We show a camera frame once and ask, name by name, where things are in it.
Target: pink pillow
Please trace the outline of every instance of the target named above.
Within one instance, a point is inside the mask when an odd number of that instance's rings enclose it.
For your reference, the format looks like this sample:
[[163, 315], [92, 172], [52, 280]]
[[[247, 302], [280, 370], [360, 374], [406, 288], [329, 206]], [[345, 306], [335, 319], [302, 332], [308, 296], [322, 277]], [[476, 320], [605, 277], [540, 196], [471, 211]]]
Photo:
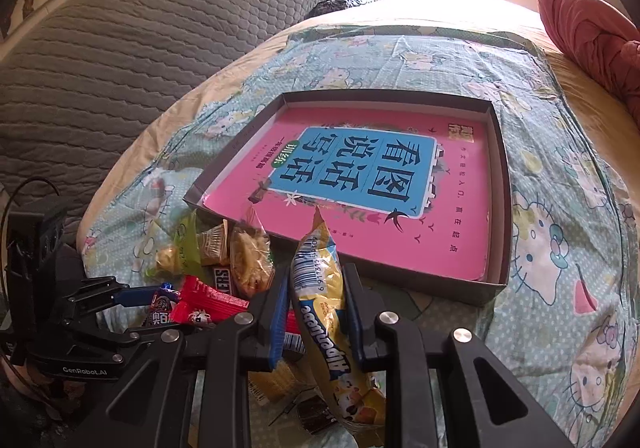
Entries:
[[640, 127], [640, 32], [603, 0], [538, 0], [553, 43], [623, 102]]

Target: gray quilted mattress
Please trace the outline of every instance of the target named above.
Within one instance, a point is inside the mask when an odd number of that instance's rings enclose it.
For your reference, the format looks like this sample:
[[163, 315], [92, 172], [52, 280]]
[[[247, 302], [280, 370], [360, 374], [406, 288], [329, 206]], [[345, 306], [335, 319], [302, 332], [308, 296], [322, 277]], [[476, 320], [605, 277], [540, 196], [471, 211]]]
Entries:
[[72, 238], [148, 124], [320, 1], [70, 0], [0, 63], [0, 181], [43, 175], [73, 196]]

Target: folded clothes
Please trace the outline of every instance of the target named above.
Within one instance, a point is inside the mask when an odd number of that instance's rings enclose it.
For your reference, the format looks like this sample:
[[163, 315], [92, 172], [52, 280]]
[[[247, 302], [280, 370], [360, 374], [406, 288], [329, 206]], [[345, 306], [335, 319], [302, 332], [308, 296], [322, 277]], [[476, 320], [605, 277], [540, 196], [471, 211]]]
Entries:
[[347, 8], [353, 8], [354, 6], [361, 6], [375, 1], [379, 0], [325, 0], [314, 6], [314, 8], [309, 12], [307, 18], [317, 17], [318, 15], [324, 15], [332, 12], [339, 12]]

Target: book cover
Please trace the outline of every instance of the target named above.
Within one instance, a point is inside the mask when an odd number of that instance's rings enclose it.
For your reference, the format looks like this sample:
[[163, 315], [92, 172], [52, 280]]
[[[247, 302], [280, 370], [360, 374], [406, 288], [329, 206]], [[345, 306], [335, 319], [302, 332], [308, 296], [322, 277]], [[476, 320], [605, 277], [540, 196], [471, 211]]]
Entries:
[[294, 106], [268, 125], [206, 191], [206, 208], [239, 221], [254, 203], [268, 233], [298, 241], [317, 205], [340, 253], [444, 277], [485, 278], [485, 123]]

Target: red candy wrapper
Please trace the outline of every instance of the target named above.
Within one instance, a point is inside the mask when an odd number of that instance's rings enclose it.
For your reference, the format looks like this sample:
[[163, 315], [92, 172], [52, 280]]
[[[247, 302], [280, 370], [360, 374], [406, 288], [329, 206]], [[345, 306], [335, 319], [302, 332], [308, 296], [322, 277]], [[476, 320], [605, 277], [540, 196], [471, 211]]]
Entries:
[[[247, 300], [217, 291], [197, 277], [187, 275], [180, 290], [180, 301], [171, 311], [170, 320], [192, 325], [219, 323], [245, 311], [247, 306]], [[300, 334], [293, 311], [287, 314], [285, 330], [288, 333]]]

